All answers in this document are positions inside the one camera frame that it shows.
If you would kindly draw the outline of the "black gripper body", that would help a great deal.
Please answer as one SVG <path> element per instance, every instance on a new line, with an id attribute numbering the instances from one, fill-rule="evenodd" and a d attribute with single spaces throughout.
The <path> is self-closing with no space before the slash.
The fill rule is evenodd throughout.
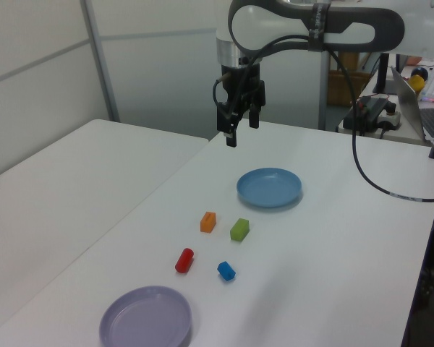
<path id="1" fill-rule="evenodd" d="M 221 73 L 229 74 L 223 81 L 223 88 L 227 93 L 227 101 L 224 103 L 227 113 L 245 113 L 255 109 L 260 111 L 263 106 L 263 81 L 260 79 L 259 64 L 250 68 L 222 65 Z"/>

